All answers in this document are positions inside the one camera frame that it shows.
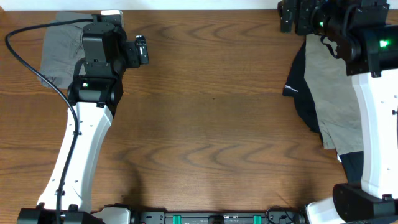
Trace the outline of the black garment with logo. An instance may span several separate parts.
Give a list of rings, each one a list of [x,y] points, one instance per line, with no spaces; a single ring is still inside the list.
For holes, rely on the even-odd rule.
[[[299,117],[322,140],[323,137],[318,124],[315,102],[304,78],[306,62],[305,47],[306,41],[304,41],[293,59],[282,95],[293,98]]]

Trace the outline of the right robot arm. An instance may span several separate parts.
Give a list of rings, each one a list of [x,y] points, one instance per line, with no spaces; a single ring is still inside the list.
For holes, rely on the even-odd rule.
[[[294,223],[371,223],[397,218],[397,26],[387,0],[278,3],[280,29],[335,42],[359,103],[364,144],[360,183],[336,184],[330,198],[295,213]]]

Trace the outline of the dark navy garment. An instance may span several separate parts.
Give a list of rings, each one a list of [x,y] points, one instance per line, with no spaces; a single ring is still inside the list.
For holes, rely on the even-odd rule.
[[[359,183],[363,174],[364,153],[351,152],[340,156],[349,183]]]

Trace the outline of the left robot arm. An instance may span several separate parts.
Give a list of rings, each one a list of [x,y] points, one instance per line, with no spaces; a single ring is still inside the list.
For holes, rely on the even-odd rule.
[[[122,19],[86,19],[85,56],[75,65],[67,95],[67,128],[51,178],[35,208],[23,208],[18,223],[132,223],[121,205],[91,211],[91,190],[104,137],[123,95],[123,74],[149,62],[146,40],[127,40]]]

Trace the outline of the khaki shorts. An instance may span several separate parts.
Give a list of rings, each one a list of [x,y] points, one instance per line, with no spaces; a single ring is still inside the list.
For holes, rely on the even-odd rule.
[[[339,155],[362,152],[360,110],[345,61],[333,58],[319,36],[310,34],[305,40],[304,79],[315,103],[324,148]]]

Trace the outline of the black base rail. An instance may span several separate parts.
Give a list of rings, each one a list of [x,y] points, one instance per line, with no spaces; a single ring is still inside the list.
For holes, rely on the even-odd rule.
[[[282,208],[257,213],[172,213],[141,212],[131,218],[134,224],[305,224],[304,214]]]

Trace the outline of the grey shorts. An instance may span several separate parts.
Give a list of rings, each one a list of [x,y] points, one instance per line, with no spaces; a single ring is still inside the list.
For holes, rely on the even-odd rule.
[[[47,28],[39,72],[57,88],[67,89],[75,64],[85,56],[82,35],[87,22]]]

